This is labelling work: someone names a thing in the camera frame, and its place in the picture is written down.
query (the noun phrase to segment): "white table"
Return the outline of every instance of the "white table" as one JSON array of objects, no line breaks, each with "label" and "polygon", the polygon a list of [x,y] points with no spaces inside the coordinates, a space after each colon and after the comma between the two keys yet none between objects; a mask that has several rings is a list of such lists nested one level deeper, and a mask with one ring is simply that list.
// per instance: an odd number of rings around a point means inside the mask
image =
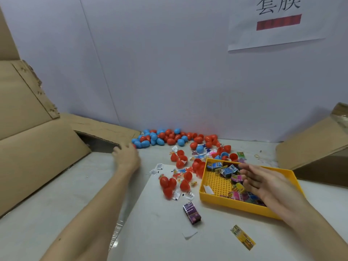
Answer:
[{"label": "white table", "polygon": [[[231,144],[233,152],[244,151],[249,163],[276,166],[274,143],[221,142]],[[146,162],[152,163],[151,168],[157,163],[171,164],[175,168],[175,163],[170,162],[170,150],[168,146],[155,146],[141,150],[141,153],[154,155]],[[183,150],[187,157],[191,156],[188,145]],[[344,222],[348,214],[345,203],[348,189],[306,181],[300,181],[300,184],[308,200],[348,241],[348,228]],[[177,202],[167,201],[158,176],[151,176],[108,260],[312,260],[298,237],[282,221],[204,204],[199,200],[198,189],[199,185],[192,189],[195,194],[193,203],[202,216],[202,223],[197,227],[198,233],[187,241],[181,232],[191,224],[182,206],[189,201],[184,197]],[[231,233],[235,224],[256,242],[251,251]]]}]

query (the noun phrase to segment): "red rectangle on sign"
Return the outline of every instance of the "red rectangle on sign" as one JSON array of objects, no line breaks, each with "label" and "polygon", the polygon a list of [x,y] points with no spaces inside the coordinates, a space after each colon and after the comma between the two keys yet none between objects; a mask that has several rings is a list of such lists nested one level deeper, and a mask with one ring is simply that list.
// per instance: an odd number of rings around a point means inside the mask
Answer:
[{"label": "red rectangle on sign", "polygon": [[301,17],[302,17],[302,14],[298,14],[296,16],[287,16],[287,17],[281,17],[276,19],[269,19],[265,21],[259,21],[256,26],[256,31],[271,29],[276,27],[298,25],[301,22]]}]

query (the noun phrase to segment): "yellow plastic tray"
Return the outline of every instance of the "yellow plastic tray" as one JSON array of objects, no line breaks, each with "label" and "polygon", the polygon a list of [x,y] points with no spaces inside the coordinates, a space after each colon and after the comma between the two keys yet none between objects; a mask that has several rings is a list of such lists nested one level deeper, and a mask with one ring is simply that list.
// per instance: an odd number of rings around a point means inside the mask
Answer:
[{"label": "yellow plastic tray", "polygon": [[[215,162],[222,162],[222,163],[228,162],[231,164],[240,164],[238,162],[229,162],[229,161],[208,158],[205,165],[207,165],[207,163],[215,163]],[[280,169],[280,168],[271,168],[271,167],[264,167],[264,168],[268,168],[270,170],[278,171],[282,173],[303,194],[300,184],[298,183],[293,171],[287,170],[287,169]],[[209,185],[211,189],[213,190],[214,195],[205,193],[203,185]],[[199,189],[199,197],[201,201],[218,204],[218,205],[222,205],[222,206],[226,206],[226,207],[230,207],[230,208],[234,208],[238,210],[243,210],[245,212],[256,213],[259,215],[263,215],[263,216],[267,216],[267,217],[271,217],[275,219],[280,219],[275,213],[273,213],[267,207],[259,206],[259,205],[248,203],[248,202],[241,202],[238,200],[220,197],[220,195],[227,196],[231,190],[232,190],[232,182],[230,179],[225,179],[221,177],[220,174],[218,173],[207,171],[207,167],[205,167],[202,183]]]}]

